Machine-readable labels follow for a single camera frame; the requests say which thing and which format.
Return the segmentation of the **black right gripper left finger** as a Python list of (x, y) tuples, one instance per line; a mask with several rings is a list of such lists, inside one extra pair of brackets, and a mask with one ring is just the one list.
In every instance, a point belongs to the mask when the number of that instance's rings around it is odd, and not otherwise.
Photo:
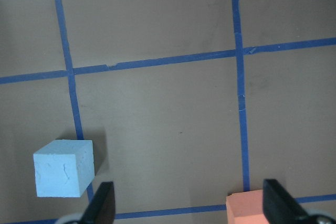
[(115, 219), (115, 194), (113, 182), (102, 182), (81, 217), (81, 223), (113, 224)]

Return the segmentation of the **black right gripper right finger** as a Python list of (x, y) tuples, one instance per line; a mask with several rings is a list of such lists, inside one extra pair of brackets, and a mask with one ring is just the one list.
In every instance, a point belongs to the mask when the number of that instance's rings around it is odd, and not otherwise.
[(264, 179), (263, 213), (269, 223), (310, 223), (311, 217), (276, 179)]

